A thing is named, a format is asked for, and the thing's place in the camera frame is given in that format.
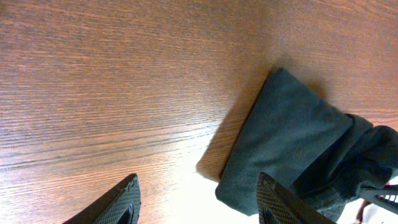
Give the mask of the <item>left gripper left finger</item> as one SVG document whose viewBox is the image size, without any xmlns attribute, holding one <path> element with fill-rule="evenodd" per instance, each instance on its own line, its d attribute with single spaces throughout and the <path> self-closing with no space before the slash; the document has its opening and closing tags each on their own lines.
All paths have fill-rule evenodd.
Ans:
<svg viewBox="0 0 398 224">
<path fill-rule="evenodd" d="M 129 174 L 64 224 L 137 224 L 141 191 L 137 174 Z"/>
</svg>

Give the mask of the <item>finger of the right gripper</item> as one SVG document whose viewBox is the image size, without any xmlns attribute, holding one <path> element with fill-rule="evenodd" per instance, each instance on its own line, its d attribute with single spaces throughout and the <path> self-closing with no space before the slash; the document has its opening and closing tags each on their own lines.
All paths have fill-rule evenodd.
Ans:
<svg viewBox="0 0 398 224">
<path fill-rule="evenodd" d="M 364 208 L 371 203 L 397 214 L 397 185 L 386 185 L 383 189 L 366 187 L 359 191 L 359 197 L 364 199 L 364 203 L 358 215 L 362 215 Z"/>
</svg>

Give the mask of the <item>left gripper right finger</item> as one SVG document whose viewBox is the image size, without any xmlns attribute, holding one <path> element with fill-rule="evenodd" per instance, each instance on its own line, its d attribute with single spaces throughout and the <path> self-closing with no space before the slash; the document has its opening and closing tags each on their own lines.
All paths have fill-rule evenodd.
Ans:
<svg viewBox="0 0 398 224">
<path fill-rule="evenodd" d="M 335 224 L 265 172 L 257 178 L 260 224 Z"/>
</svg>

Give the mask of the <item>black Nike t-shirt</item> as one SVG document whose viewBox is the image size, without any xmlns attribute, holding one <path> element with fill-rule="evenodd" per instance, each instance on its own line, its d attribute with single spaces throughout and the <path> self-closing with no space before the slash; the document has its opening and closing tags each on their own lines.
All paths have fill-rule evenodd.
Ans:
<svg viewBox="0 0 398 224">
<path fill-rule="evenodd" d="M 397 176 L 397 132 L 341 112 L 280 68 L 243 124 L 216 198 L 255 215 L 262 172 L 337 221 L 361 189 L 380 189 Z"/>
</svg>

